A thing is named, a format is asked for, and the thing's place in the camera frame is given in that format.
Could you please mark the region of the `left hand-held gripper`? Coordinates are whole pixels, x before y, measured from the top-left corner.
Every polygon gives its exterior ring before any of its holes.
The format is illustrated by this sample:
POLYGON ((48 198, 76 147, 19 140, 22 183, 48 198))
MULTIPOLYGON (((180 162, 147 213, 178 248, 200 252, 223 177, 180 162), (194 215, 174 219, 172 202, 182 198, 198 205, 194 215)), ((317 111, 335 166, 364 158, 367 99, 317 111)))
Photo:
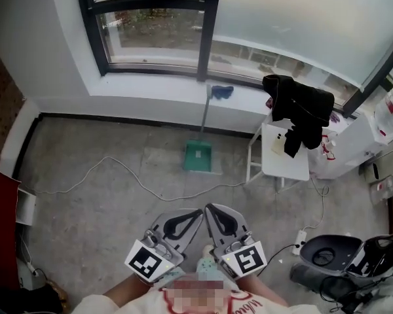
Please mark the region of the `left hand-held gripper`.
POLYGON ((135 240, 124 264, 140 279, 158 281, 184 261, 203 218, 202 210, 193 208, 162 213, 143 239, 135 240), (165 239, 176 241, 175 248, 165 239))

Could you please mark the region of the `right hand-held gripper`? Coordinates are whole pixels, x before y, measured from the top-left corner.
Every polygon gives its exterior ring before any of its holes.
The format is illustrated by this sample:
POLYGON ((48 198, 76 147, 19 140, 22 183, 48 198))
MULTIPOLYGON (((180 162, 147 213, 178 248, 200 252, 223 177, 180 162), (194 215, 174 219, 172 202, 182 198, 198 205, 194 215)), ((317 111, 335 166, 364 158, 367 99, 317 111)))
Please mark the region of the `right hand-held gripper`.
POLYGON ((207 204, 204 214, 215 258, 232 279, 260 272, 267 266, 262 244, 253 238, 242 214, 215 203, 207 204))

